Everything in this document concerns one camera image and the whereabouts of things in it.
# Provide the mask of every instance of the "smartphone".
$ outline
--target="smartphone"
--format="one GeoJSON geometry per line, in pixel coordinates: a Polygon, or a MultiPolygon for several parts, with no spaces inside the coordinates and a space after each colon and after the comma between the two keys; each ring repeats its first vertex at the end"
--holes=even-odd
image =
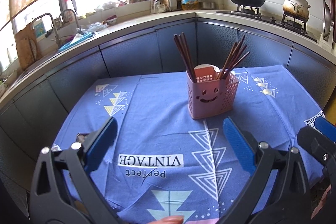
{"type": "Polygon", "coordinates": [[[78,133],[77,138],[76,138],[76,142],[79,142],[79,143],[83,144],[83,142],[85,141],[85,139],[88,135],[89,135],[89,133],[78,133]]]}

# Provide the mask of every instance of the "table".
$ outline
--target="table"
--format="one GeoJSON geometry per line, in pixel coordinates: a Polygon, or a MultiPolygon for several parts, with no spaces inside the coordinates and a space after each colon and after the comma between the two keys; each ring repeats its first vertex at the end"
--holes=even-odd
{"type": "MultiPolygon", "coordinates": [[[[288,150],[296,135],[324,116],[307,91],[283,66],[235,69],[239,79],[233,110],[192,120],[186,73],[97,80],[64,122],[55,143],[69,148],[78,133],[98,130],[110,117],[119,133],[91,177],[107,202],[129,223],[184,215],[189,224],[212,224],[229,209],[249,178],[227,142],[223,119],[230,116],[257,141],[288,150]]],[[[311,185],[322,166],[303,151],[311,185]]],[[[273,171],[255,208],[261,210],[274,183],[273,171]]],[[[65,176],[71,194],[77,192],[65,176]]]]}

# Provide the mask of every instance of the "gas stove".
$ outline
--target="gas stove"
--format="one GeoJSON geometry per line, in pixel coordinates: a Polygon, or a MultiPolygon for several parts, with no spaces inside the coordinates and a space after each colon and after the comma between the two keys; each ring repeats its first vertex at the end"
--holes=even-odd
{"type": "Polygon", "coordinates": [[[314,37],[314,35],[311,32],[307,31],[306,22],[299,21],[295,18],[293,18],[293,20],[290,20],[286,15],[283,15],[282,21],[278,21],[274,17],[267,17],[262,15],[259,12],[259,8],[246,8],[245,6],[240,5],[238,5],[236,11],[217,11],[217,13],[252,18],[258,21],[267,22],[298,33],[304,37],[313,40],[314,42],[317,42],[317,39],[314,37]]]}

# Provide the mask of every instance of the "hand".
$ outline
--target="hand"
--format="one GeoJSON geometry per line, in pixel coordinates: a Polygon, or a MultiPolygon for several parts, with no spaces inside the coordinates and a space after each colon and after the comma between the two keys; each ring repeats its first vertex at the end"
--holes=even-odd
{"type": "Polygon", "coordinates": [[[311,215],[311,218],[313,218],[315,215],[317,215],[317,213],[321,210],[321,208],[324,206],[324,204],[326,203],[327,201],[327,194],[328,192],[331,190],[331,185],[327,188],[327,190],[325,190],[322,198],[321,198],[321,201],[319,203],[319,205],[315,208],[315,210],[313,211],[313,214],[311,215]]]}
{"type": "Polygon", "coordinates": [[[184,220],[183,216],[167,216],[148,224],[182,224],[183,220],[184,220]]]}

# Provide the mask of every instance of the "ceramic pot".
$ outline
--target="ceramic pot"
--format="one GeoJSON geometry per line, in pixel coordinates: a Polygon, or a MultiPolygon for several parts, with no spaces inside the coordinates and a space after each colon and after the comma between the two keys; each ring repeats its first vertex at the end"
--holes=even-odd
{"type": "Polygon", "coordinates": [[[306,0],[285,0],[283,3],[283,13],[295,19],[307,22],[309,19],[310,5],[306,0]]]}

